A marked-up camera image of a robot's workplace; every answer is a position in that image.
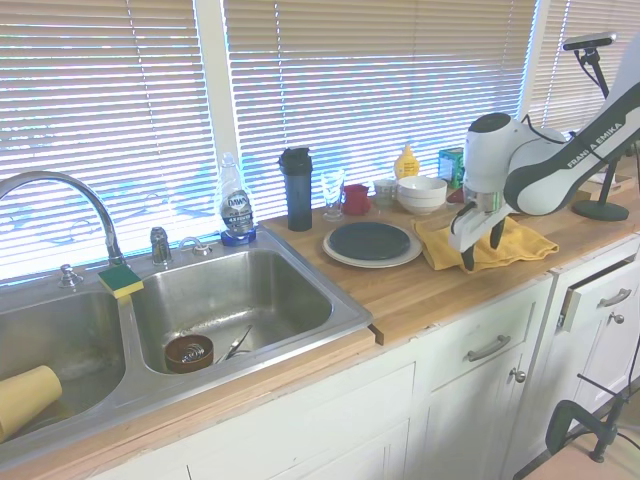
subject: dark plate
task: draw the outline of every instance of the dark plate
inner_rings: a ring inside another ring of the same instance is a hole
[[[411,241],[402,230],[384,223],[352,223],[337,228],[329,246],[355,260],[390,260],[409,250]]]

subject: kitchen sink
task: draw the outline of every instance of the kitchen sink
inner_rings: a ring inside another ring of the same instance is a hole
[[[331,303],[282,255],[253,250],[161,272],[132,296],[146,364],[165,366],[174,338],[199,334],[213,341],[214,361],[247,331],[241,351],[255,352],[321,326]]]
[[[59,401],[0,444],[0,476],[371,322],[369,312],[265,228],[249,245],[216,241],[206,253],[174,248],[167,265],[154,265],[149,254],[127,258],[144,289],[119,300],[100,284],[101,264],[80,272],[84,282],[74,288],[58,287],[59,272],[0,286],[0,380],[44,364],[63,389]],[[250,325],[242,355],[187,374],[166,369],[164,348],[173,338],[206,335],[219,359]]]
[[[125,372],[118,303],[84,293],[0,313],[0,380],[48,365],[62,396],[14,438],[98,404]]]

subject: black water bottle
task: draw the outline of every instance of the black water bottle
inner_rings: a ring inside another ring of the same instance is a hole
[[[311,228],[311,157],[308,148],[287,148],[278,161],[287,192],[289,230],[304,232]]]

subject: yellow cloth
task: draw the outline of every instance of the yellow cloth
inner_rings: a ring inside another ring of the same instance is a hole
[[[462,263],[460,252],[449,246],[449,227],[430,231],[428,220],[413,220],[413,228],[422,240],[427,262],[434,270],[459,266],[468,273]],[[550,242],[538,232],[520,225],[507,217],[502,232],[500,245],[496,250],[489,245],[489,233],[475,245],[473,257],[475,259],[474,272],[485,268],[496,268],[510,265],[517,260],[542,260],[550,253],[558,251],[558,245]]]

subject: yellow bottle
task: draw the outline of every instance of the yellow bottle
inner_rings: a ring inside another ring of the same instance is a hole
[[[408,143],[404,146],[404,150],[402,150],[402,153],[396,160],[394,170],[398,180],[419,174],[420,162],[411,151],[411,146]]]

